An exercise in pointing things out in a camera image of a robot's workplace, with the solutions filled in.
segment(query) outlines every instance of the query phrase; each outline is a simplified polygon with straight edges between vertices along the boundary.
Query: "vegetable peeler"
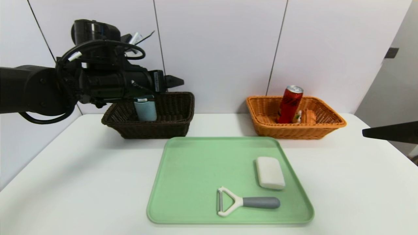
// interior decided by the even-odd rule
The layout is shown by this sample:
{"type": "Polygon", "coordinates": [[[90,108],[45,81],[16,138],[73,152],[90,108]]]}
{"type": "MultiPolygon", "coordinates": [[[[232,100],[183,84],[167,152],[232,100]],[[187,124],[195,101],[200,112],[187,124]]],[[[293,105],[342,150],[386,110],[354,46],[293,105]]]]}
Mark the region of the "vegetable peeler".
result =
{"type": "Polygon", "coordinates": [[[256,207],[256,208],[268,208],[275,209],[280,206],[280,201],[276,197],[239,197],[233,194],[229,189],[225,187],[218,188],[218,215],[225,217],[239,207],[256,207]],[[233,200],[234,204],[230,206],[226,211],[223,210],[222,193],[225,192],[233,200]]]}

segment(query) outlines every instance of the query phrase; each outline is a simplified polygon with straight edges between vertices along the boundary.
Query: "label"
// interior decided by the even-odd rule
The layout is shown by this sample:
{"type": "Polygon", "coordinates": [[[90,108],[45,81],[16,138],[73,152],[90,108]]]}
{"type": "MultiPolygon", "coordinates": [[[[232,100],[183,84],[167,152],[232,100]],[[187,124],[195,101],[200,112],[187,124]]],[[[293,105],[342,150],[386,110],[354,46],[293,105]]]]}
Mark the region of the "label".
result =
{"type": "Polygon", "coordinates": [[[299,99],[286,96],[283,97],[282,103],[290,106],[297,106],[299,104],[299,99]]]}
{"type": "Polygon", "coordinates": [[[160,91],[160,80],[158,78],[158,72],[154,72],[154,85],[155,85],[155,92],[160,91]]]}

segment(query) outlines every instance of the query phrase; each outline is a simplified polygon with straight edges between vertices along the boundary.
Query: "food item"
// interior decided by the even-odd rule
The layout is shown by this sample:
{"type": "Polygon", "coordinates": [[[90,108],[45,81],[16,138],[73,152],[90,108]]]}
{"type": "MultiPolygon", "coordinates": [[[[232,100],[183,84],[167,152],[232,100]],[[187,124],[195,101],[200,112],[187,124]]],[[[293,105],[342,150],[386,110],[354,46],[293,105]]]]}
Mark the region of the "food item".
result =
{"type": "Polygon", "coordinates": [[[316,114],[313,110],[303,110],[301,115],[301,123],[315,124],[316,114]]]}
{"type": "Polygon", "coordinates": [[[261,187],[267,189],[283,189],[285,187],[285,178],[277,158],[258,157],[255,164],[261,187]]]}
{"type": "Polygon", "coordinates": [[[303,96],[303,89],[298,86],[288,86],[280,103],[277,123],[292,123],[296,110],[303,96]]]}
{"type": "Polygon", "coordinates": [[[295,114],[295,117],[293,118],[293,123],[301,123],[302,122],[301,118],[302,118],[302,110],[299,110],[299,112],[297,112],[295,114]]]}

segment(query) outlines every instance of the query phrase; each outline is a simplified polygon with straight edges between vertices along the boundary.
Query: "green tray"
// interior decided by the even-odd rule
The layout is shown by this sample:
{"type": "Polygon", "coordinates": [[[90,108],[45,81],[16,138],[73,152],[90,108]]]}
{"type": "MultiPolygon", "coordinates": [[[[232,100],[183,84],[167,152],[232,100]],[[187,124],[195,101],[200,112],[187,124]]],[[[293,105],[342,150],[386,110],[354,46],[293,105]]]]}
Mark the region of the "green tray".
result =
{"type": "MultiPolygon", "coordinates": [[[[223,196],[224,210],[232,203],[223,196]]],[[[176,137],[165,146],[147,207],[158,224],[298,224],[314,217],[314,208],[279,143],[270,137],[176,137]],[[259,186],[255,160],[279,160],[283,190],[259,186]],[[224,186],[240,197],[277,197],[277,209],[239,207],[217,215],[217,189],[224,186]]]]}

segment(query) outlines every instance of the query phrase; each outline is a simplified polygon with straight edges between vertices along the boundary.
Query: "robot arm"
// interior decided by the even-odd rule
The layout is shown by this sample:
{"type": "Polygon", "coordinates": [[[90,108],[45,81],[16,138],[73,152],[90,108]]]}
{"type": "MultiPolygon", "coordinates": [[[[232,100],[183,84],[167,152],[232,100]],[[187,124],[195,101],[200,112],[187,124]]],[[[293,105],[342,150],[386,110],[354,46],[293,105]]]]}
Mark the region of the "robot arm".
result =
{"type": "Polygon", "coordinates": [[[30,122],[50,124],[71,115],[78,101],[101,108],[106,103],[131,101],[184,84],[180,78],[164,76],[162,70],[148,71],[129,63],[143,59],[145,52],[128,43],[132,36],[121,37],[114,26],[76,20],[71,36],[76,46],[58,58],[55,68],[0,67],[0,113],[18,112],[30,122]],[[142,55],[125,56],[132,49],[142,55]],[[26,112],[62,116],[37,120],[26,112]]]}

